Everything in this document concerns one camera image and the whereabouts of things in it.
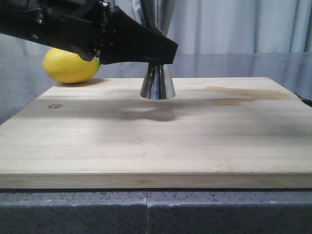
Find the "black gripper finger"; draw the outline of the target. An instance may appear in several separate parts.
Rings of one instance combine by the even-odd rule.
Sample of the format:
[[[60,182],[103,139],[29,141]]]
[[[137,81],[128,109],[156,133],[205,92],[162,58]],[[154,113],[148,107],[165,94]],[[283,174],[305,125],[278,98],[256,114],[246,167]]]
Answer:
[[[108,26],[102,36],[99,62],[147,62],[155,65],[172,64],[177,43],[165,37],[156,27],[152,5],[142,5],[145,24],[129,17],[114,6],[107,17]]]

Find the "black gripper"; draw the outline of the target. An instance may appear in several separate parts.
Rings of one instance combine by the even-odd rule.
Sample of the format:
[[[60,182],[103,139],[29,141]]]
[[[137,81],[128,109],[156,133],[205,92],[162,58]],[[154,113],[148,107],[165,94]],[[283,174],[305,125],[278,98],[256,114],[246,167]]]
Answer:
[[[0,32],[91,61],[100,55],[110,10],[103,0],[2,0]]]

